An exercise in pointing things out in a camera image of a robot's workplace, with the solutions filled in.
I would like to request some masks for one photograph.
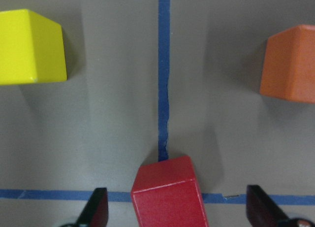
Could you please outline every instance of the blue tape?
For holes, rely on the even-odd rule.
[[[92,191],[0,189],[0,199],[89,200]],[[277,205],[315,206],[315,195],[269,195]],[[202,194],[205,204],[246,204],[246,195]],[[131,202],[130,193],[108,192],[110,202]]]
[[[170,0],[158,0],[158,161],[168,159]]]

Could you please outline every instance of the red block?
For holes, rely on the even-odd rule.
[[[131,198],[141,227],[209,227],[188,156],[141,166]]]

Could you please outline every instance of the orange block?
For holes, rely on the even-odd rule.
[[[298,25],[268,39],[260,93],[315,103],[315,26]]]

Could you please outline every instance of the block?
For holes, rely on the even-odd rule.
[[[66,79],[61,26],[27,9],[0,12],[0,85]]]
[[[208,227],[188,156],[141,166],[131,199],[140,227]]]
[[[315,26],[299,25],[268,39],[260,93],[315,103]]]

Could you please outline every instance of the gray surface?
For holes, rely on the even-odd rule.
[[[156,161],[157,1],[0,0],[63,26],[69,74],[0,88],[0,188],[129,192]],[[192,157],[203,192],[314,194],[314,105],[257,93],[266,39],[315,24],[314,11],[314,0],[172,0],[169,150]],[[0,200],[1,226],[51,226],[83,206]],[[249,226],[243,205],[206,209],[212,227]],[[108,226],[137,226],[131,203],[110,203]]]

